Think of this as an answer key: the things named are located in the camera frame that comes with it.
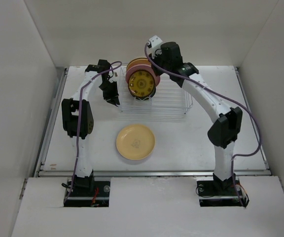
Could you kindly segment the yellow plastic plate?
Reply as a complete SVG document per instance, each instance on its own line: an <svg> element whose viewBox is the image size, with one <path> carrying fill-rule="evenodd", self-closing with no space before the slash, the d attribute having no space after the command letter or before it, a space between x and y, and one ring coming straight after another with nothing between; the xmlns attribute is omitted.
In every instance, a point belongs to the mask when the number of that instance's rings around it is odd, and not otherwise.
<svg viewBox="0 0 284 237"><path fill-rule="evenodd" d="M143 124L131 124L117 135L116 148L128 160L138 161L150 156L156 144L155 135Z"/></svg>

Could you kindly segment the beige plastic plate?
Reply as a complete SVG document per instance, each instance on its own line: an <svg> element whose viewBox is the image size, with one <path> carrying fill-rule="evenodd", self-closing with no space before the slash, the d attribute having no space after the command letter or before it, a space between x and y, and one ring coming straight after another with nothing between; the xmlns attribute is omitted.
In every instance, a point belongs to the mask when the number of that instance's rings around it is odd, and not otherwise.
<svg viewBox="0 0 284 237"><path fill-rule="evenodd" d="M149 65L150 66L150 62L145 57L135 58L128 63L126 69L128 70L131 67L136 66L136 65Z"/></svg>

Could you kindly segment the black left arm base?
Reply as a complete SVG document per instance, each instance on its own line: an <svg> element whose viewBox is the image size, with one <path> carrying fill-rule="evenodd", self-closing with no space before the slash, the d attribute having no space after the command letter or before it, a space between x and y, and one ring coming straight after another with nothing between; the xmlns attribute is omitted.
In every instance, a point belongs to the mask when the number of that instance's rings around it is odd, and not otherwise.
<svg viewBox="0 0 284 237"><path fill-rule="evenodd" d="M66 189L63 200L64 207L109 207L110 181L74 180L73 189L69 194L71 180L62 183Z"/></svg>

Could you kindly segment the pink plastic plate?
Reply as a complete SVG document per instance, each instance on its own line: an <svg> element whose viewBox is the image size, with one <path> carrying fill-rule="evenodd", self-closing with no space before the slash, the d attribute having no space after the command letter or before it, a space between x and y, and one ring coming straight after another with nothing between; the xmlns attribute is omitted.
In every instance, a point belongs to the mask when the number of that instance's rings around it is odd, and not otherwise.
<svg viewBox="0 0 284 237"><path fill-rule="evenodd" d="M127 66L126 67L126 74L125 74L125 80L128 83L130 76L137 71L146 71L148 73L150 73L154 80L155 80L155 86L158 86L158 84L160 83L160 77L156 76L152 67L149 65L143 65L143 64L139 64L139 65L135 65L135 66Z"/></svg>

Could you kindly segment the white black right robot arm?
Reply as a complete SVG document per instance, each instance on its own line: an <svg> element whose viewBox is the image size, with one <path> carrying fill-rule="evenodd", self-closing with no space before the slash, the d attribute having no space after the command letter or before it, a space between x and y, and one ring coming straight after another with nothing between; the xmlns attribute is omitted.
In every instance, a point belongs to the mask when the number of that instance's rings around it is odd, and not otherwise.
<svg viewBox="0 0 284 237"><path fill-rule="evenodd" d="M126 67L126 80L142 73L144 78L158 81L167 74L180 88L188 92L205 110L212 121L208 138L214 145L215 168L213 190L225 194L230 190L230 178L235 178L232 157L235 141L241 130L243 112L239 107L227 105L224 96L212 91L192 63L182 59L176 42L148 42L145 46L151 53L145 58L132 60Z"/></svg>

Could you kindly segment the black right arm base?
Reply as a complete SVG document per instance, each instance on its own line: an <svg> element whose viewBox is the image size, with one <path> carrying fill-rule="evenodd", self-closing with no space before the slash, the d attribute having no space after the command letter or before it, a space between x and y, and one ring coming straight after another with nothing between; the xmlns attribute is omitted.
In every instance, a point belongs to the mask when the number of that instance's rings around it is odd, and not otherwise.
<svg viewBox="0 0 284 237"><path fill-rule="evenodd" d="M213 180L197 179L196 194L201 207L247 207L249 196L242 187L240 180L235 180L236 193L232 180L230 186L225 189L218 189Z"/></svg>

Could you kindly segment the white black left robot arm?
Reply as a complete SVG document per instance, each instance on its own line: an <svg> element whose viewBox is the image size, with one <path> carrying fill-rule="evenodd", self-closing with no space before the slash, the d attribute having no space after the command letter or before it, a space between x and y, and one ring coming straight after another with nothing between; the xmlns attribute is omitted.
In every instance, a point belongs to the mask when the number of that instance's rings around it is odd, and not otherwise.
<svg viewBox="0 0 284 237"><path fill-rule="evenodd" d="M103 99L114 106L119 106L117 82L110 81L114 76L113 65L100 59L97 65L88 65L84 80L71 98L63 99L61 103L63 129L71 138L75 148L76 160L73 176L77 178L90 177L93 167L89 155L89 135L94 128L94 118L90 106L90 98L96 90L102 92Z"/></svg>

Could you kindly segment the brown yellow patterned plate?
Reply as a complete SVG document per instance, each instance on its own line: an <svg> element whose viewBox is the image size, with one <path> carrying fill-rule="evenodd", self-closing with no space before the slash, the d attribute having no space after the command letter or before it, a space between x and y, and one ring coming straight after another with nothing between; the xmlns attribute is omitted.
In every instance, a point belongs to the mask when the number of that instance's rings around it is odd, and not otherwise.
<svg viewBox="0 0 284 237"><path fill-rule="evenodd" d="M128 89L133 97L147 100L156 92L155 79L145 70L136 71L129 78Z"/></svg>

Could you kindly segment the white wire dish rack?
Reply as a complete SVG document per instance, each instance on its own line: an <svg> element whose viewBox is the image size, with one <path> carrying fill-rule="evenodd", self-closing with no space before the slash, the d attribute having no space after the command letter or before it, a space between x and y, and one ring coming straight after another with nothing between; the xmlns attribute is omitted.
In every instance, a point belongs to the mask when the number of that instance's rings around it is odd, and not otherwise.
<svg viewBox="0 0 284 237"><path fill-rule="evenodd" d="M190 94L171 81L168 75L160 78L155 95L139 100L133 97L125 81L126 66L122 66L118 79L119 110L123 113L157 113L166 115L184 115L193 106Z"/></svg>

